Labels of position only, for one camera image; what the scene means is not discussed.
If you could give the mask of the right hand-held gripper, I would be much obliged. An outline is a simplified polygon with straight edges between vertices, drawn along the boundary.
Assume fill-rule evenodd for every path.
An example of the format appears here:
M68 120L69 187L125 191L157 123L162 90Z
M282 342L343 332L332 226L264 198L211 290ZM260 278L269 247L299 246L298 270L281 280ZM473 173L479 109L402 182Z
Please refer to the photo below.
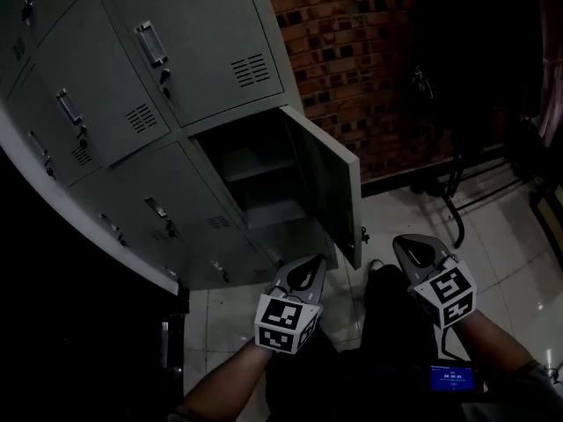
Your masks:
M476 309L477 287L467 264L458 261L458 257L433 236L396 236L392 248L401 269L414 286L413 295L419 307L441 330L442 354L449 359L460 360L460 357L447 350L446 337L451 325ZM434 265L442 264L443 269L426 280L434 270Z

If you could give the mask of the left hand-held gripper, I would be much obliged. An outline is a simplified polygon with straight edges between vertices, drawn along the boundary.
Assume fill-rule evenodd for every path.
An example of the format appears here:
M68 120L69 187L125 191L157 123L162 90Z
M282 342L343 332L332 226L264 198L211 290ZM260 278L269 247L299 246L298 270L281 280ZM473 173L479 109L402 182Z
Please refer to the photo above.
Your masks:
M296 354L317 328L326 257L311 254L282 266L272 286L260 296L254 319L257 346Z

